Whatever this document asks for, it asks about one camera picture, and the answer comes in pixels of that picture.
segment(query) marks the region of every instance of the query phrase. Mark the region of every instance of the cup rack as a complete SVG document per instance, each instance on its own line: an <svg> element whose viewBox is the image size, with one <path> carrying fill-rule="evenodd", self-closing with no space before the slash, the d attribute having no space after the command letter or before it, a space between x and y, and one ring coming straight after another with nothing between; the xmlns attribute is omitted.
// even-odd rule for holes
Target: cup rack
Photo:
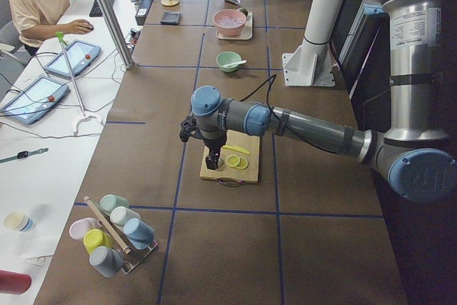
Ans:
<svg viewBox="0 0 457 305"><path fill-rule="evenodd" d="M109 217L100 210L100 205L97 202L93 201L88 196L85 196L84 203L89 206L90 210L95 214L99 224L108 231L116 242L118 247L117 250L124 254L124 265L121 268L124 274L132 272L158 246L156 241L152 241L149 246L142 250L129 246L127 244L129 239L111 223Z"/></svg>

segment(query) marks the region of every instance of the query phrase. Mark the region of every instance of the red cylinder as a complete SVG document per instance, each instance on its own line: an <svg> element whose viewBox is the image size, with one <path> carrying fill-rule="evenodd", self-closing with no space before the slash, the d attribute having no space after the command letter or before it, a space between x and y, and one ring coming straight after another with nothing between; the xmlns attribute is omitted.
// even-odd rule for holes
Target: red cylinder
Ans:
<svg viewBox="0 0 457 305"><path fill-rule="evenodd" d="M30 285L29 275L0 269L0 293L23 294Z"/></svg>

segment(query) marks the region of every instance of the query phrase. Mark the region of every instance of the tablet screen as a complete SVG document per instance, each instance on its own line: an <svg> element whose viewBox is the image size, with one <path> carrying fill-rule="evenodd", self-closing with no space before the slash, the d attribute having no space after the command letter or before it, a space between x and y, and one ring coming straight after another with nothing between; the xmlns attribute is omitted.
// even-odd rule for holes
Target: tablet screen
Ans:
<svg viewBox="0 0 457 305"><path fill-rule="evenodd" d="M89 46L88 44L83 44L81 42L75 41L72 43L67 49L66 54L70 60L71 69L74 69L75 65L81 62L84 59L86 54L89 54L93 49L93 46ZM68 73L69 69L66 65L65 56L62 54L59 58L53 61L48 67L55 69L57 71L61 71L62 73Z"/></svg>
<svg viewBox="0 0 457 305"><path fill-rule="evenodd" d="M40 106L48 102L48 96L61 88L62 85L48 79L40 79L33 87L26 90L16 101L9 104L4 111L9 111L18 117L26 119L37 111Z"/></svg>

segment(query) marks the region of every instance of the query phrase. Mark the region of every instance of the hand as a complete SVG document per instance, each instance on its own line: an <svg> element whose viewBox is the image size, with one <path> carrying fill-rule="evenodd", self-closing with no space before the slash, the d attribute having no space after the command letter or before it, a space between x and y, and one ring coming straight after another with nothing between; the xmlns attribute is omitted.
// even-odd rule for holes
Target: hand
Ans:
<svg viewBox="0 0 457 305"><path fill-rule="evenodd" d="M67 34L84 35L94 30L92 24L85 19L77 19L67 24Z"/></svg>

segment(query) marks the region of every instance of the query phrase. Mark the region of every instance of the wooden cutting board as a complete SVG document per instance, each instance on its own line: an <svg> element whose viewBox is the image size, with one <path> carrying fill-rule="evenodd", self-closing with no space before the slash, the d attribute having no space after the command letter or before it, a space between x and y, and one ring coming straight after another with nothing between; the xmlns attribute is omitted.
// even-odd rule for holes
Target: wooden cutting board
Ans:
<svg viewBox="0 0 457 305"><path fill-rule="evenodd" d="M258 163L260 155L260 137L249 136L241 132L228 130L227 143L228 146L240 146L247 149L251 154L244 154L240 151L233 151L229 149L221 149L221 158L224 160L222 166L216 171L206 168L205 158L208 155L208 148L205 147L203 151L203 158L201 160L200 177L209 180L234 180L243 182L258 182ZM227 163L227 157L230 155L238 155L248 160L248 167L246 169L237 169L230 167Z"/></svg>

